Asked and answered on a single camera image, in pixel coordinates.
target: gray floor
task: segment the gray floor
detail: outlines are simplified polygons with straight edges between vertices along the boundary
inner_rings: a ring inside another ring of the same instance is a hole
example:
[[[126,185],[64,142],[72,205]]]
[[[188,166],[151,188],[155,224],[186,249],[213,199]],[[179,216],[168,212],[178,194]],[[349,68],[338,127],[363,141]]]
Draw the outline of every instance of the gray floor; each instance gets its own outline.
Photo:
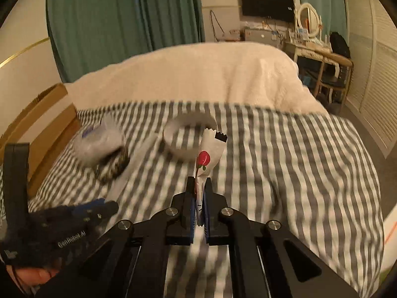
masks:
[[[372,158],[379,177],[383,218],[386,218],[397,203],[397,146],[385,159],[374,139],[346,106],[340,116],[353,123]]]

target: beige blanket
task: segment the beige blanket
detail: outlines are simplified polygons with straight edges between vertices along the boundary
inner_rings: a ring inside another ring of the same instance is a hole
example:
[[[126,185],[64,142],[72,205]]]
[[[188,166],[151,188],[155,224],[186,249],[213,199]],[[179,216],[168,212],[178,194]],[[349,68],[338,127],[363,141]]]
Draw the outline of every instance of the beige blanket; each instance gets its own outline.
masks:
[[[282,51],[259,43],[160,49],[89,73],[67,90],[80,109],[128,101],[209,101],[324,113]]]

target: strawberry illustration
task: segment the strawberry illustration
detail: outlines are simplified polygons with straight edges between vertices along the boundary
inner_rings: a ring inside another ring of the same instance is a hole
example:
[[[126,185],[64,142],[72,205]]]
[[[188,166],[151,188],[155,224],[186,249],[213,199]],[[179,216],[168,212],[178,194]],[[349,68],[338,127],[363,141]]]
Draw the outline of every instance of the strawberry illustration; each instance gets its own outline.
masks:
[[[210,155],[206,151],[201,151],[197,157],[197,169],[201,168],[205,170],[205,166],[210,163]]]

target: black bag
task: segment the black bag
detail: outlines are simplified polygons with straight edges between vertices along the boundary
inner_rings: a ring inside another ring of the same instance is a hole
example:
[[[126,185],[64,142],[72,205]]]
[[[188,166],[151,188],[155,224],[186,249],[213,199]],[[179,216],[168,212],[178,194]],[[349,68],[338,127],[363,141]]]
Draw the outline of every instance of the black bag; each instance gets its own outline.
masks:
[[[345,39],[337,32],[331,33],[330,42],[332,51],[343,57],[350,59],[350,49],[345,41]]]

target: closet door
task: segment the closet door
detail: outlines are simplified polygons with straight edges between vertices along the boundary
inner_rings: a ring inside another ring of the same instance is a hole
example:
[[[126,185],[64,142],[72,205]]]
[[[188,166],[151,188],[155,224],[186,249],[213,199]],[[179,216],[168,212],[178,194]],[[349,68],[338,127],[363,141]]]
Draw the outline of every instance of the closet door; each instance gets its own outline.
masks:
[[[371,69],[373,21],[370,0],[345,0],[349,48],[355,64],[348,101],[360,110]]]
[[[371,2],[376,50],[361,113],[390,150],[397,139],[397,29],[379,0]]]

